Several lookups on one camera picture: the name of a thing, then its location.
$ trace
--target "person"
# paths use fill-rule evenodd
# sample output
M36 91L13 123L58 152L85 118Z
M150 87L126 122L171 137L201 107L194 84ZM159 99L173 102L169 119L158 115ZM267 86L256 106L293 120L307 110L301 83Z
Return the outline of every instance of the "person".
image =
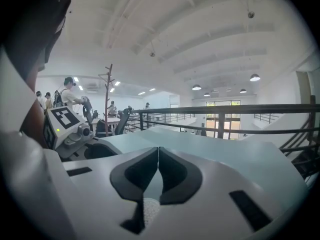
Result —
M51 94L50 92L47 92L44 96L46 98L46 101L45 101L45 109L46 110L50 110L54 107L54 103L51 99Z
M64 89L60 92L62 103L72 109L73 105L83 104L85 102L84 99L77 98L72 92L71 88L76 86L74 79L70 76L64 79Z
M115 118L117 114L117 107L115 106L114 101L111 101L111 105L108 107L108 110L108 116L110 116L111 118Z
M40 104L40 107L42 108L43 111L45 111L45 110L46 110L46 103L45 103L45 100L42 98L42 93L41 93L41 91L38 90L38 91L35 93L35 95L36 95L36 98L37 98L37 100L38 100L38 102L39 102L39 104Z

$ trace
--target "black slot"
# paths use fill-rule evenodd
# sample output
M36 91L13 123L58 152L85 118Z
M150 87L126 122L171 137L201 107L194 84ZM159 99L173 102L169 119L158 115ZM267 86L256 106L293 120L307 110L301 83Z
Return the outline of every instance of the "black slot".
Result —
M244 191L233 191L229 195L255 232L272 221Z
M83 167L83 168L78 168L78 169L72 169L72 170L67 170L66 173L72 177L80 174L86 174L92 172L92 170L89 167Z

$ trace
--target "table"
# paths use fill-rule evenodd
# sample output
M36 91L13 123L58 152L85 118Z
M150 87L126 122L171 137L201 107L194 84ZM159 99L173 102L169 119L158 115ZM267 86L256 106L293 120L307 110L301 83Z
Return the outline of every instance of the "table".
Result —
M286 210L298 205L308 194L307 185L299 172L271 142L218 139L159 127L112 136L106 140L122 153L165 147L224 163L260 185ZM161 195L159 184L162 184L162 178L158 171L145 191L145 197L158 199Z
M95 118L92 120L92 129L93 129L93 134L96 134L96 129L97 129L97 123L101 120L101 118ZM115 136L115 129L117 128L117 125L120 122L120 118L117 117L108 117L108 126L111 126L111 132L112 135Z

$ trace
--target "backpack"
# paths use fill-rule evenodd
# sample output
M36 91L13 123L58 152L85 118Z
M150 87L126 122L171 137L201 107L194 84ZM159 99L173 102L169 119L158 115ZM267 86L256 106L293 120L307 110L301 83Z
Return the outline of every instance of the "backpack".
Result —
M56 90L54 92L54 102L53 102L54 108L59 108L59 107L63 107L63 106L67 105L67 104L63 103L62 99L61 99L61 94L64 90L66 90L66 89L63 89L61 92L58 92L58 90Z

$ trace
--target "ceiling light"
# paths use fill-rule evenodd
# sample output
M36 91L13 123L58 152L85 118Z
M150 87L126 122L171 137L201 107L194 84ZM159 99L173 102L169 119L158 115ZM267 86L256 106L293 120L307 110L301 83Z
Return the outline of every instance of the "ceiling light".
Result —
M250 77L250 81L251 82L255 82L255 81L259 81L260 80L260 76L257 75L257 74L253 74L251 77Z
M192 87L192 90L194 90L194 91L201 90L201 86L200 86L199 84L195 84L195 85Z

